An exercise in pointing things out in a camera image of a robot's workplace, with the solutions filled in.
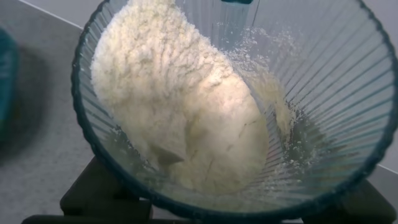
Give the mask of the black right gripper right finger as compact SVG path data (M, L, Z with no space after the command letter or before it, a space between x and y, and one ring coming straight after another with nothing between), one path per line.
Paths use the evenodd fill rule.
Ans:
M394 207L367 180L321 212L302 218L304 224L393 224Z

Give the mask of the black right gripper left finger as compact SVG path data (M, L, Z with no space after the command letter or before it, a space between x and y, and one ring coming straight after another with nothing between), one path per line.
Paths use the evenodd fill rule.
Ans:
M95 157L60 201L65 215L151 217L152 205L140 200Z

